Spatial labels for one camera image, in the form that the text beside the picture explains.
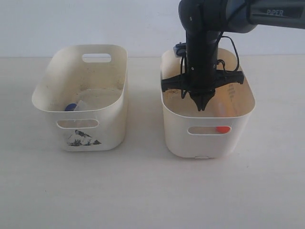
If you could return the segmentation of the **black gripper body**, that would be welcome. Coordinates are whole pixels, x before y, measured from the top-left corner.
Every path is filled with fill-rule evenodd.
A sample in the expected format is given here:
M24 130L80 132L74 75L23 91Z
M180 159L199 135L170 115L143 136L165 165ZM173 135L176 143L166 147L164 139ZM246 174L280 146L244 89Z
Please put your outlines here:
M184 97L186 93L204 95L230 83L243 84L244 74L239 70L236 47L233 46L237 64L233 70L227 70L224 59L218 58L218 44L222 38L226 36L217 31L200 32L196 36L186 34L186 56L180 57L180 73L162 79L162 91L178 89Z

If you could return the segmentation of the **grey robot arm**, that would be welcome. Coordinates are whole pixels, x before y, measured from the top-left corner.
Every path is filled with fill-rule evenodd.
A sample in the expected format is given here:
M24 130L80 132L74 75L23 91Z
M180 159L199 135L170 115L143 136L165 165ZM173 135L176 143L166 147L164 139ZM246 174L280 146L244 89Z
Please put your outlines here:
M235 67L227 70L219 59L218 45L227 33L248 33L258 25L303 29L305 3L302 0L182 0L178 14L186 40L174 46L181 58L180 73L161 81L166 92L179 90L189 95L203 111L216 89L230 83L244 83Z

